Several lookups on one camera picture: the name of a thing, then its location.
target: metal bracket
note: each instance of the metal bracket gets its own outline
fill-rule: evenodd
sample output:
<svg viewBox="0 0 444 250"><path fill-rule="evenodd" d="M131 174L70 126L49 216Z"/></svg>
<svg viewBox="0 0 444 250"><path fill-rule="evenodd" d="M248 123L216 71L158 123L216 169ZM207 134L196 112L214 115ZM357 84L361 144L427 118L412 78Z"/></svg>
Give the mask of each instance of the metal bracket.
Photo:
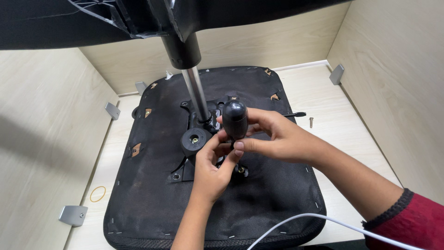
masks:
<svg viewBox="0 0 444 250"><path fill-rule="evenodd" d="M108 102L105 109L114 121L119 118L120 110L112 103Z"/></svg>
<svg viewBox="0 0 444 250"><path fill-rule="evenodd" d="M59 221L71 226L81 226L87 211L88 208L85 206L64 206L60 212Z"/></svg>
<svg viewBox="0 0 444 250"><path fill-rule="evenodd" d="M344 74L344 67L339 64L330 74L330 80L333 82L333 85L341 84L342 74Z"/></svg>
<svg viewBox="0 0 444 250"><path fill-rule="evenodd" d="M142 82L142 81L136 82L136 89L137 89L137 92L139 92L140 96L143 95L143 92L145 91L146 88L148 88L148 86L144 82Z"/></svg>

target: hand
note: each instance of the hand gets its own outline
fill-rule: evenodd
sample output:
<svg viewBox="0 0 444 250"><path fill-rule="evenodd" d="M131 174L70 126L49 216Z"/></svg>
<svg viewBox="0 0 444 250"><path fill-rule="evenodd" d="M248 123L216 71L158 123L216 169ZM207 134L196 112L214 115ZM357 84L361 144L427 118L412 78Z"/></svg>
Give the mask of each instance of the hand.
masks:
<svg viewBox="0 0 444 250"><path fill-rule="evenodd" d="M248 123L253 126L248 129L247 137L263 131L271 140L244 138L235 142L236 150L260 153L286 162L311 163L321 152L320 147L327 144L275 111L248 108ZM218 135L224 138L226 132L220 131Z"/></svg>
<svg viewBox="0 0 444 250"><path fill-rule="evenodd" d="M225 191L230 182L231 173L243 152L231 150L226 136L214 135L196 155L196 168L194 171L194 184L190 200L198 199L200 202L214 204ZM226 155L224 162L215 167L218 158Z"/></svg>

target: black fabric seat underside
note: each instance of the black fabric seat underside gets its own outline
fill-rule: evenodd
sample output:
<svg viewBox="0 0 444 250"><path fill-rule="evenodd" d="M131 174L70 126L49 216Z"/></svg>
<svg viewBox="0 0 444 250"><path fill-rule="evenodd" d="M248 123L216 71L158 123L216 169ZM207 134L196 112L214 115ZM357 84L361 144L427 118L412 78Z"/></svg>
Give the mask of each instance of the black fabric seat underside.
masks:
<svg viewBox="0 0 444 250"><path fill-rule="evenodd" d="M279 76L274 71L268 75L266 69L239 66L200 70L205 97L238 96L248 107L292 113ZM105 238L116 249L169 249L193 186L192 181L169 180L184 157L179 140L187 129L188 112L180 108L181 102L190 100L186 84L181 74L155 83L141 96L103 221ZM279 100L270 99L275 93ZM152 110L146 118L145 109ZM253 137L270 139L265 133ZM139 143L140 153L131 157L132 148ZM284 219L301 213L326 215L310 166L254 153L245 153L241 161L249 176L232 180L213 206L206 227L206 249L247 249ZM254 249L306 243L324 224L325 220L313 217L292 220Z"/></svg>

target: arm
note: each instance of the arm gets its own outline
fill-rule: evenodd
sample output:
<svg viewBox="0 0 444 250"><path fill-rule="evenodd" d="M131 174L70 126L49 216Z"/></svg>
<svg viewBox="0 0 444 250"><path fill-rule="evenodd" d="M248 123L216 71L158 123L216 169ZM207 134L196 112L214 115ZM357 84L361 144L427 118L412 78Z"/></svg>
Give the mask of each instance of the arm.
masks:
<svg viewBox="0 0 444 250"><path fill-rule="evenodd" d="M225 136L213 136L196 155L193 190L185 209L172 250L203 249L205 227L211 208L230 182L231 173L243 152L230 150ZM227 155L222 165L214 165L219 157Z"/></svg>
<svg viewBox="0 0 444 250"><path fill-rule="evenodd" d="M264 131L271 141L245 138L234 144L235 149L313 166L326 175L367 221L390 208L403 193L402 188L281 114L251 108L248 114L253 126L247 136ZM219 135L225 137L226 133L222 131Z"/></svg>

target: wooden panel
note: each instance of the wooden panel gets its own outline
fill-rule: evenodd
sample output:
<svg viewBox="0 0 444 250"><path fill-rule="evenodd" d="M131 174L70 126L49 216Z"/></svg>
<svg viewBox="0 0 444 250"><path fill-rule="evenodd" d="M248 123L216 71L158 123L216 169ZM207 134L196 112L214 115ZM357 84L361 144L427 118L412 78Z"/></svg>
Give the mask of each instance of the wooden panel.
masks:
<svg viewBox="0 0 444 250"><path fill-rule="evenodd" d="M444 204L444 1L357 0L327 57L404 187Z"/></svg>
<svg viewBox="0 0 444 250"><path fill-rule="evenodd" d="M200 69L232 65L271 68L324 60L350 3L280 20L197 32ZM83 47L80 50L118 94L177 74L160 37Z"/></svg>
<svg viewBox="0 0 444 250"><path fill-rule="evenodd" d="M118 97L78 48L0 51L0 76L1 248L63 249Z"/></svg>
<svg viewBox="0 0 444 250"><path fill-rule="evenodd" d="M294 112L306 112L306 117L296 117L303 129L326 140L335 147L356 158L393 183L400 185L374 140L356 114L340 86L330 80L330 71L325 65L315 65L277 72L284 86ZM98 186L105 186L107 192L99 202L85 201L89 215L81 227L72 229L72 238L67 250L112 250L103 236L103 217L108 205L115 178L123 157L124 148L130 135L134 119L131 112L139 105L140 96L121 97L121 116L114 121L105 141L97 169L88 191L88 196ZM314 117L313 128L309 118ZM323 175L315 170L319 187L324 196L327 214L340 221L361 228L363 218ZM93 201L102 192L95 191ZM306 245L364 238L363 234L327 221L322 232Z"/></svg>

